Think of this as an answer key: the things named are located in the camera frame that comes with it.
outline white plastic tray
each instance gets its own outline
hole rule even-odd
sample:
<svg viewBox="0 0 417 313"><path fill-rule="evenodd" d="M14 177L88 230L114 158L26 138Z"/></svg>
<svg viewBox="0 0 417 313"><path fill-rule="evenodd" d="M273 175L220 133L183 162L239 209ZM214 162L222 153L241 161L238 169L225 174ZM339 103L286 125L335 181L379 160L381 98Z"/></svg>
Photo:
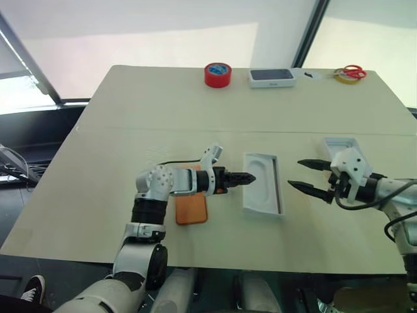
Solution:
<svg viewBox="0 0 417 313"><path fill-rule="evenodd" d="M243 187L243 208L251 213L283 216L280 171L275 155L245 153L244 171L256 180Z"/></svg>

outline white wall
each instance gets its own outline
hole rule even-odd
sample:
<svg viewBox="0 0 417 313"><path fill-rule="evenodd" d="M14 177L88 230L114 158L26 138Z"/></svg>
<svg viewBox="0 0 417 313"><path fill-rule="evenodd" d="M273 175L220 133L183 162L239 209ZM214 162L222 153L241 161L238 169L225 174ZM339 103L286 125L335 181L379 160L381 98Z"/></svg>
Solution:
<svg viewBox="0 0 417 313"><path fill-rule="evenodd" d="M111 65L289 67L315 0L0 0L63 98L91 97Z"/></svg>
<svg viewBox="0 0 417 313"><path fill-rule="evenodd" d="M376 70L417 107L417 1L331 0L304 67Z"/></svg>

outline robotic arm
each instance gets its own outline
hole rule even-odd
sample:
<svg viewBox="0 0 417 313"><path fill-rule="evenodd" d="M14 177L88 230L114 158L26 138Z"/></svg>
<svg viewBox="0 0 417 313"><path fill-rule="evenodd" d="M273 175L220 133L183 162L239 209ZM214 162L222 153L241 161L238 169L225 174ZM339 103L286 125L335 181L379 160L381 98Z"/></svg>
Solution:
<svg viewBox="0 0 417 313"><path fill-rule="evenodd" d="M229 187L248 185L249 173L229 173L213 167L223 151L212 145L201 158L201 170L176 168L166 162L140 173L131 222L126 225L120 251L113 265L113 277L95 282L57 309L59 313L133 313L143 302L145 291L165 281L167 249L164 217L169 196L204 192L205 196L225 194Z"/></svg>
<svg viewBox="0 0 417 313"><path fill-rule="evenodd" d="M329 204L335 199L346 210L374 207L388 216L390 222L384 228L385 234L403 257L413 303L410 312L417 312L417 181L389 179L376 173L367 176L366 164L355 148L340 151L332 162L307 159L298 163L314 170L331 171L327 191L304 182L289 181L299 191ZM348 203L357 200L365 204L345 205L342 198Z"/></svg>

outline red scissors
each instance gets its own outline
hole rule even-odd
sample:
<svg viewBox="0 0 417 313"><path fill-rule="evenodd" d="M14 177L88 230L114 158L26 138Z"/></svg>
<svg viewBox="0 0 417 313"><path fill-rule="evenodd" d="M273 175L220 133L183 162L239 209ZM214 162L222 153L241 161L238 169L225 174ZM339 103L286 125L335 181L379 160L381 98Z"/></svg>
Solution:
<svg viewBox="0 0 417 313"><path fill-rule="evenodd" d="M357 80L361 80L366 77L366 72L358 65L347 65L346 67L343 67L342 72L344 75Z"/></svg>

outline orange phone case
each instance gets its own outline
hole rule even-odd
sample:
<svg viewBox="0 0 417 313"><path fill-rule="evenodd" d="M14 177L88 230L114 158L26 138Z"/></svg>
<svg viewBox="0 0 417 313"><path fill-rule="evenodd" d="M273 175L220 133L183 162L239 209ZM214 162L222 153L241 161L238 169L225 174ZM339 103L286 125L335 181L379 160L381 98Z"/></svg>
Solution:
<svg viewBox="0 0 417 313"><path fill-rule="evenodd" d="M200 165L187 168L200 170ZM204 223L207 218L206 197L201 192L175 198L175 220L178 225Z"/></svg>

